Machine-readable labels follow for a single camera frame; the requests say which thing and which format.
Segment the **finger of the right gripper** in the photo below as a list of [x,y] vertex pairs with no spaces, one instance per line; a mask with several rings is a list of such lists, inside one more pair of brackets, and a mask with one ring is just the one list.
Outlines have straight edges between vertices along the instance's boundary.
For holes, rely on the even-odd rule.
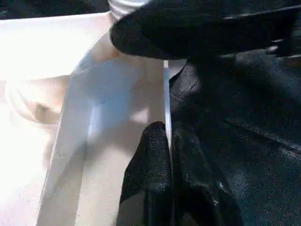
[[298,0],[152,0],[119,19],[110,39],[124,54],[163,60],[246,52],[277,41],[289,51],[300,15]]

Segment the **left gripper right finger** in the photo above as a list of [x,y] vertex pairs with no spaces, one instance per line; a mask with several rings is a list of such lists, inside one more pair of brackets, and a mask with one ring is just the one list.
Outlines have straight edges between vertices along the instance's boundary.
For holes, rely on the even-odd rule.
[[227,179],[189,125],[172,127],[176,214],[191,226],[242,226],[236,198]]

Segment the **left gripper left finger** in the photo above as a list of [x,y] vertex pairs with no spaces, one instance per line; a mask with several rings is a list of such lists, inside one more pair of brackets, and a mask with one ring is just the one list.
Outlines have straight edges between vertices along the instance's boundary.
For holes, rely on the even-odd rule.
[[168,226],[172,215],[172,173],[165,125],[142,132],[123,178],[118,226]]

